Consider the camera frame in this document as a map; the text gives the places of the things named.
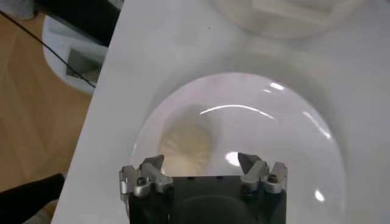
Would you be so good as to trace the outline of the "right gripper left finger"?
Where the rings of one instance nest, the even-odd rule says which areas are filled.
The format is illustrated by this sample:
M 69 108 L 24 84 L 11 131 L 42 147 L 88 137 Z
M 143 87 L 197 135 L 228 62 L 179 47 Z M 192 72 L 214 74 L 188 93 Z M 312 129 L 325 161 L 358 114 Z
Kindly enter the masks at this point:
M 130 196 L 147 197 L 152 188 L 160 194 L 170 194 L 174 190 L 174 180 L 161 172 L 165 157 L 157 155 L 146 158 L 140 166 L 123 166 L 119 171 L 120 199 L 128 203 Z

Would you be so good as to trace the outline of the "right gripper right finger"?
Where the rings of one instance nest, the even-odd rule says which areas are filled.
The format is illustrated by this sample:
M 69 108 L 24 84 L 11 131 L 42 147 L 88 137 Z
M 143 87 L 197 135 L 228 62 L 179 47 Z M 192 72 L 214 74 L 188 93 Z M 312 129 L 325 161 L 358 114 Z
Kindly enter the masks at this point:
M 272 169 L 266 161 L 257 155 L 238 153 L 238 161 L 243 171 L 240 176 L 245 194 L 263 189 L 269 194 L 279 194 L 287 189 L 288 168 L 284 163 L 276 162 Z

